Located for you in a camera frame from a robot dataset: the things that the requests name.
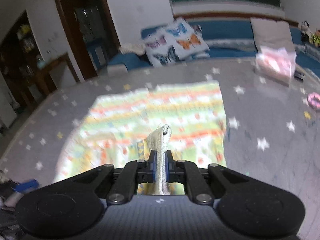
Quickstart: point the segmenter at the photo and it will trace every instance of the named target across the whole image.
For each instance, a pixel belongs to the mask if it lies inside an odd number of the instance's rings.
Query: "sofa backrest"
[[[188,21],[190,25],[200,25],[202,37],[206,40],[214,39],[252,39],[253,32],[250,20],[204,20]],[[141,37],[144,39],[148,35],[156,32],[162,26],[141,30]],[[290,27],[292,41],[294,44],[303,45],[301,32],[296,27]]]

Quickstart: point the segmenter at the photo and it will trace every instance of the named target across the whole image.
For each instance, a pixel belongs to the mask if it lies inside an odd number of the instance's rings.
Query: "white pillow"
[[[272,49],[285,47],[287,52],[295,51],[287,22],[276,22],[259,18],[251,18],[250,21],[254,34],[254,42],[259,52],[261,52],[261,46]]]
[[[173,64],[209,49],[202,37],[181,18],[158,29],[143,42],[146,45],[148,59],[153,66]]]

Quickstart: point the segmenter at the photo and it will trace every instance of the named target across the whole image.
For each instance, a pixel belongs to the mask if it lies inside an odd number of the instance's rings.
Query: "colorful towel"
[[[147,160],[147,137],[165,124],[172,129],[168,149],[175,160],[192,161],[200,168],[210,163],[226,165],[226,115],[219,83],[162,85],[154,91],[98,97],[67,140],[55,181],[105,163],[120,168],[132,160]],[[170,189],[172,194],[184,193],[176,183]],[[138,193],[146,192],[145,185],[140,185]]]

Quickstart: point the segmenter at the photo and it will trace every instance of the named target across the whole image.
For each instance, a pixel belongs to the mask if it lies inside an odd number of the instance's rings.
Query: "plastic bag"
[[[288,53],[285,48],[271,49],[261,46],[261,53],[256,54],[255,70],[289,85],[296,69],[296,52]]]

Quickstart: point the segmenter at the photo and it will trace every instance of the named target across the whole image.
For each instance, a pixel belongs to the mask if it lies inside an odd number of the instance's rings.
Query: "silver bolt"
[[[121,202],[124,200],[124,196],[122,194],[115,193],[109,197],[109,200],[116,203]]]
[[[197,201],[201,202],[201,203],[208,203],[212,200],[212,197],[210,197],[210,195],[208,194],[199,194],[196,197]]]

